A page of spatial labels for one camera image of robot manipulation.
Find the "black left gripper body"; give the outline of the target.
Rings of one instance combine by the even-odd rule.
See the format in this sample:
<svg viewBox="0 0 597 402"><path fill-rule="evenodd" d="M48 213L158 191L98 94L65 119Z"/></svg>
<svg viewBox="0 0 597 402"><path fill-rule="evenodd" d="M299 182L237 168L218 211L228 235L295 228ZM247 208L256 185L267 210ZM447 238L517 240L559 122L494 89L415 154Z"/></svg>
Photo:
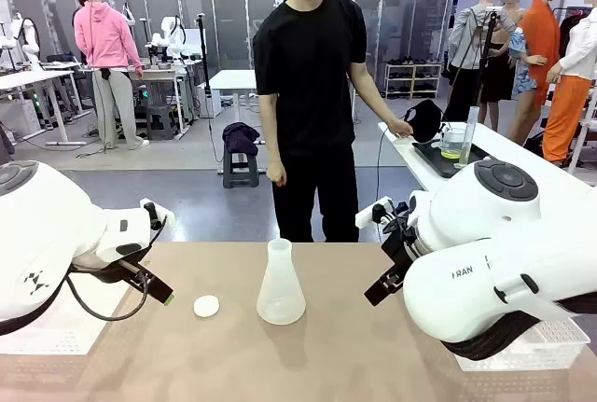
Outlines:
<svg viewBox="0 0 597 402"><path fill-rule="evenodd" d="M144 288L150 284L150 274L138 264L131 264L126 260L118 260L102 269L91 269L73 265L73 273L89 274L105 284L125 282L135 288Z"/></svg>

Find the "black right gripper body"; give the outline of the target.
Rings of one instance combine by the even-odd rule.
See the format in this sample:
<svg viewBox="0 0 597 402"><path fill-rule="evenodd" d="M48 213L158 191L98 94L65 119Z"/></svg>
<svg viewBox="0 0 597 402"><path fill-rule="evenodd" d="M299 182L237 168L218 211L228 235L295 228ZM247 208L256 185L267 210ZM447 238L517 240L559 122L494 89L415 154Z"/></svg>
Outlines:
<svg viewBox="0 0 597 402"><path fill-rule="evenodd" d="M415 227L408 225L408 205L403 201L398 205L392 201L388 204L389 210L384 216L387 223L382 230L387 238L382 243L382 250L394 262L392 273L404 277L412 263L423 254L417 244Z"/></svg>

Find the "person's left hand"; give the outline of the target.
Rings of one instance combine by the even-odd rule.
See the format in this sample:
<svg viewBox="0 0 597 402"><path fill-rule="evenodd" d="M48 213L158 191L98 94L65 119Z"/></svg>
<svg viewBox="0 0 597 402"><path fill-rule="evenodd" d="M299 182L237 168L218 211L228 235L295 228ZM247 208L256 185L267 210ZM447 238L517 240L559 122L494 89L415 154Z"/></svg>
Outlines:
<svg viewBox="0 0 597 402"><path fill-rule="evenodd" d="M408 138L413 135L413 128L400 118L391 118L387 122L388 131L397 138Z"/></svg>

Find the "person's right hand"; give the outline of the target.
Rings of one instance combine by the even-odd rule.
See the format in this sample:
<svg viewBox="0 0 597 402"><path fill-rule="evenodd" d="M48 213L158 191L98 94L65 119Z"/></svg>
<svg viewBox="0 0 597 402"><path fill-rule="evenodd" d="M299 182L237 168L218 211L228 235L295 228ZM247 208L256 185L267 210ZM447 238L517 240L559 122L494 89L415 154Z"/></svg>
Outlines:
<svg viewBox="0 0 597 402"><path fill-rule="evenodd" d="M279 160L269 162L267 176L277 187L283 187L287 181L285 167Z"/></svg>

